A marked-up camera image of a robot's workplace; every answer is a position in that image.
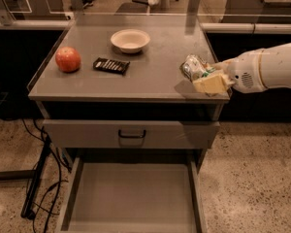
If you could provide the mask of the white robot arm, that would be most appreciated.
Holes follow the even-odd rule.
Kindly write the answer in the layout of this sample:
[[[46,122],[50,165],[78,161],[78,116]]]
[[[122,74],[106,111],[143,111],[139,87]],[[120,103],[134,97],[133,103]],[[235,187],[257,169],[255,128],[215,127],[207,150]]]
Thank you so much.
[[[207,67],[211,73],[193,82],[197,92],[219,94],[230,87],[241,93],[291,89],[291,43],[247,51]]]

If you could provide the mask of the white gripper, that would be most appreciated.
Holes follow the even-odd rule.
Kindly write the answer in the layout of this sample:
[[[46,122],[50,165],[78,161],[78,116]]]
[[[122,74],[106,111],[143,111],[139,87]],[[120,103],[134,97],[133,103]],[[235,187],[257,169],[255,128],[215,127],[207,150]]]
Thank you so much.
[[[193,82],[199,93],[214,95],[226,92],[231,86],[241,93],[263,92],[267,88],[261,78],[261,59],[263,49],[247,51],[233,59],[212,63],[215,73]]]

